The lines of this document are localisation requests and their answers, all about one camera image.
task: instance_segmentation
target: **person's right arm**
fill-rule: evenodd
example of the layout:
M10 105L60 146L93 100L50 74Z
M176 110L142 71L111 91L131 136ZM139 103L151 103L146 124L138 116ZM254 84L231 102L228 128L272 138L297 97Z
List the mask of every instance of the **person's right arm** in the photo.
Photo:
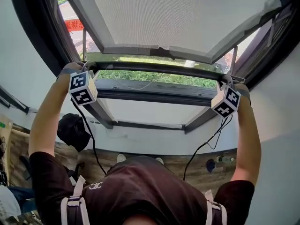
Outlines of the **person's right arm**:
M248 90L245 85L239 88ZM254 113L247 97L241 96L238 108L239 141L237 164L231 181L246 180L256 185L261 163L261 143Z

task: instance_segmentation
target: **red banner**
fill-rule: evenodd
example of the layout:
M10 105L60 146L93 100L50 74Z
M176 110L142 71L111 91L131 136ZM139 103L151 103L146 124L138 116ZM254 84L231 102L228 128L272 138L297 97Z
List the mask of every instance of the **red banner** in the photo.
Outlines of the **red banner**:
M84 26L79 19L66 20L65 24L69 32L82 31L84 29Z

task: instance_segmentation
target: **person's arm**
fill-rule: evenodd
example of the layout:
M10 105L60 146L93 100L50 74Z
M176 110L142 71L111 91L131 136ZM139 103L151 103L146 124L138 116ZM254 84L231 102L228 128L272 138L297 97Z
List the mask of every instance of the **person's arm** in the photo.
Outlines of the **person's arm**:
M237 84L240 89L248 90L245 85ZM250 101L241 96L238 108L239 141L237 164L231 181L247 180L256 185L261 162L261 143Z
M81 66L73 62L67 64L65 68L81 69ZM30 131L29 156L37 151L54 156L60 110L68 93L69 81L69 74L60 75L41 104Z

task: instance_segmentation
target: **dark maroon t-shirt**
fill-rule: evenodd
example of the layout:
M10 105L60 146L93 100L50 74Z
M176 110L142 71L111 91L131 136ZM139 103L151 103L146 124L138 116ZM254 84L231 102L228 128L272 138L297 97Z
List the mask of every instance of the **dark maroon t-shirt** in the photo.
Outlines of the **dark maroon t-shirt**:
M37 210L43 223L60 224L60 202L73 194L64 167L44 152L32 154L30 165ZM245 223L253 193L253 184L241 180L228 182L218 190L215 201L226 207L227 224ZM122 224L134 214L147 214L157 224L206 222L204 195L146 156L118 163L101 183L86 186L82 195L91 225Z

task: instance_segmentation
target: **forearm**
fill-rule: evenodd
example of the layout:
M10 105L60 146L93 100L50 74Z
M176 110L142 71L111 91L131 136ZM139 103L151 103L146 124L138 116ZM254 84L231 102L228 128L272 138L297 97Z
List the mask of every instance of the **forearm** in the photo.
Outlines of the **forearm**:
M44 151L54 156L60 110L67 95L65 84L57 81L50 88L33 121L29 137L29 155Z
M241 97L238 119L237 170L247 173L249 180L255 184L261 162L261 144L252 107L244 96Z

